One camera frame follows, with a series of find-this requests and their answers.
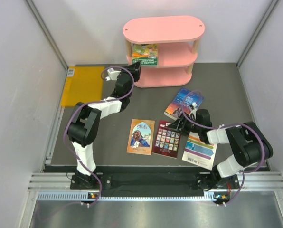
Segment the green Treehouse book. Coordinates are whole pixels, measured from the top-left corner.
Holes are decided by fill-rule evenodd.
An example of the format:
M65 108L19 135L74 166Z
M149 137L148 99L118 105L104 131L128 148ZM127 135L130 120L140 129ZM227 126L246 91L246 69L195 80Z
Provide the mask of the green Treehouse book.
M141 62L144 66L156 66L158 64L157 44L133 44L132 64Z

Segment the dark red book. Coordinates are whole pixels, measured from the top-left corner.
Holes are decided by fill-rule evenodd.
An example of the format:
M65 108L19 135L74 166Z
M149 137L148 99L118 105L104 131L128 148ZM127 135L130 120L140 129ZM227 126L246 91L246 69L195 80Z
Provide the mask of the dark red book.
M171 122L160 120L157 134L152 148L152 153L170 158L177 158L180 134L168 126Z

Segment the orange Othello book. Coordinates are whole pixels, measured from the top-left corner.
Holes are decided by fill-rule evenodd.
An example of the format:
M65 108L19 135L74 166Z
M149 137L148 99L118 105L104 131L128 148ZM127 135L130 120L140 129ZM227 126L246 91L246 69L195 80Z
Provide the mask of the orange Othello book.
M154 125L154 120L132 119L126 152L151 155Z

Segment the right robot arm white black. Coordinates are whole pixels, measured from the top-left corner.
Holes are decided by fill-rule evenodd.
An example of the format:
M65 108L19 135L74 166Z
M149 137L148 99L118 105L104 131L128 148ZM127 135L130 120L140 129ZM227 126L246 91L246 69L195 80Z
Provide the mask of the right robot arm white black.
M199 109L192 118L182 113L167 126L182 135L196 133L200 141L209 144L229 144L232 155L210 171L209 185L224 187L229 177L255 163L259 166L273 156L273 148L254 122L231 124L214 128L209 111Z

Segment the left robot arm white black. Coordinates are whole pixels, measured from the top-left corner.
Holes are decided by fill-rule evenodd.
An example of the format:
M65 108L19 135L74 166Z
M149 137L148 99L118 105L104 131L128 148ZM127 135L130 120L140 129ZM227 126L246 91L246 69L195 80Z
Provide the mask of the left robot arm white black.
M142 64L140 61L125 66L105 69L106 81L115 81L111 95L103 100L76 104L63 137L73 145L71 152L77 160L77 168L71 178L70 188L88 190L101 187L95 174L93 143L97 137L100 120L109 115L122 112L128 106L133 87L139 81Z

